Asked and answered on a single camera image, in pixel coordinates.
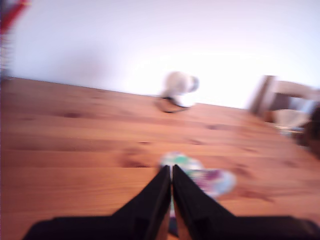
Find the white wall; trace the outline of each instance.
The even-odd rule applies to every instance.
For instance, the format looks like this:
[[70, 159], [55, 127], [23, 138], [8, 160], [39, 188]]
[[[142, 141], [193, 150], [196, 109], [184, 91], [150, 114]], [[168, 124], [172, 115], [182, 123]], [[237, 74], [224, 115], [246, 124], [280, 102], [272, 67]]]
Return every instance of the white wall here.
[[320, 0], [33, 0], [15, 41], [22, 78], [156, 95], [185, 71], [236, 108], [262, 75], [320, 85]]

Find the chair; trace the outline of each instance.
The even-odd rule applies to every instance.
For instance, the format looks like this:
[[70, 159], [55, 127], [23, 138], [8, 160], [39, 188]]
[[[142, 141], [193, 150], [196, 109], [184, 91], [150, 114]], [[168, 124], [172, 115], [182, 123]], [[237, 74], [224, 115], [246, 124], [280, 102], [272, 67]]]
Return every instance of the chair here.
[[292, 131], [309, 121], [310, 115], [300, 110], [311, 100], [313, 93], [314, 90], [309, 86], [265, 76], [249, 111], [262, 117], [265, 122], [274, 123], [276, 128]]

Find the black object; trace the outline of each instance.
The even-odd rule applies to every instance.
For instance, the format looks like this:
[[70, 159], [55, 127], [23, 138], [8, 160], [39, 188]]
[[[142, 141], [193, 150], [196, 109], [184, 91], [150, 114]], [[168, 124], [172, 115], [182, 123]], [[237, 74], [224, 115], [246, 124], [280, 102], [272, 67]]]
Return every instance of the black object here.
[[[320, 240], [320, 229], [311, 221], [290, 216], [234, 216], [177, 165], [173, 167], [172, 183], [173, 197], [193, 240]], [[113, 215], [42, 221], [24, 240], [154, 240], [170, 200], [170, 169], [165, 166]]]

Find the wood grain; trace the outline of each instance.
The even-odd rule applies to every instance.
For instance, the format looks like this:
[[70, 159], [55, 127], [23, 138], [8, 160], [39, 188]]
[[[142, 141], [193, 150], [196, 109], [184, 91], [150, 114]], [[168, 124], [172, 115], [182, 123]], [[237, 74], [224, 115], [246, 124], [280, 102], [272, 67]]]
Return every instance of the wood grain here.
[[153, 97], [20, 78], [1, 88], [4, 240], [56, 216], [112, 214], [168, 151], [236, 174], [219, 199], [236, 215], [320, 224], [320, 162], [245, 110], [197, 104], [169, 114]]

